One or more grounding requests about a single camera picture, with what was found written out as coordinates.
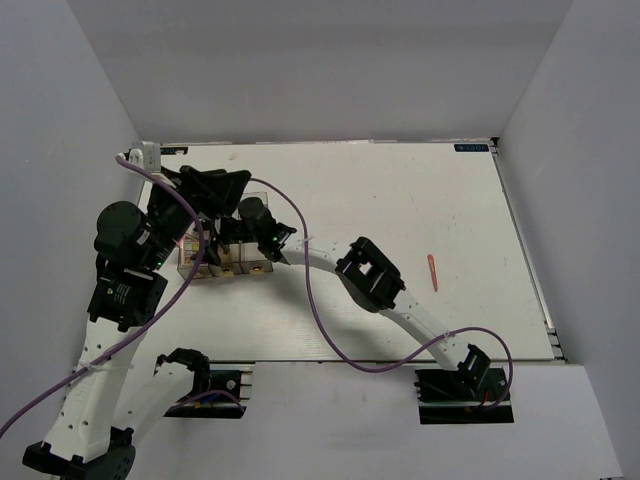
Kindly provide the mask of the colourful eyeshadow palette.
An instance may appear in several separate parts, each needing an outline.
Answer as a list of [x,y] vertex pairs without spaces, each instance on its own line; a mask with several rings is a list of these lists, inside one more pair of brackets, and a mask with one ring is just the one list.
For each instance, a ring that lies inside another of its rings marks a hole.
[[200,242],[187,237],[182,241],[181,262],[184,265],[192,265],[200,249]]

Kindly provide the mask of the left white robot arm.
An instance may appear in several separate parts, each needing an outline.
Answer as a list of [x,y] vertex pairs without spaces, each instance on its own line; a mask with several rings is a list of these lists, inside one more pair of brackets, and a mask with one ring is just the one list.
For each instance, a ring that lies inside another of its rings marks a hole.
[[230,217],[251,175],[200,172],[184,166],[156,183],[148,206],[105,207],[97,219],[96,285],[83,349],[65,389],[59,416],[44,439],[26,447],[22,463],[59,479],[124,479],[136,446],[168,411],[204,400],[239,400],[212,381],[210,361],[193,349],[159,357],[151,381],[116,409],[133,357],[149,328],[175,303],[160,302],[167,280],[160,267],[189,228]]

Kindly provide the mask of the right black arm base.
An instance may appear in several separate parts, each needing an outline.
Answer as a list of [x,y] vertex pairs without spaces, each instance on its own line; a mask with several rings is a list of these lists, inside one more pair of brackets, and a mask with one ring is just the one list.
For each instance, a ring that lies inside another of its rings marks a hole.
[[479,389],[470,397],[454,391],[452,372],[420,369],[415,373],[421,425],[514,423],[510,395],[490,409],[505,391],[507,376],[503,369],[490,368]]

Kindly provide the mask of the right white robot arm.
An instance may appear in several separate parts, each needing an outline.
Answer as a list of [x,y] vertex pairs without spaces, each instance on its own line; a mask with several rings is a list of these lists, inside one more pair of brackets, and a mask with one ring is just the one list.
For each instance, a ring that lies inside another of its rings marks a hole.
[[236,213],[211,224],[211,248],[227,252],[234,244],[254,243],[269,261],[336,275],[363,310],[393,321],[426,350],[446,372],[442,391],[456,400],[471,400],[488,385],[489,357],[478,347],[457,340],[406,288],[399,269],[368,238],[349,245],[315,241],[305,232],[276,221],[258,197],[239,203]]

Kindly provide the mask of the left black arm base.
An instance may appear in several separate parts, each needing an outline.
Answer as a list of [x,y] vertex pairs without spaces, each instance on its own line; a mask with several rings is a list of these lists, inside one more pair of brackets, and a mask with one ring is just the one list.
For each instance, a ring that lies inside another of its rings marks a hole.
[[166,413],[167,418],[231,419],[243,417],[251,397],[253,364],[210,363],[209,373]]

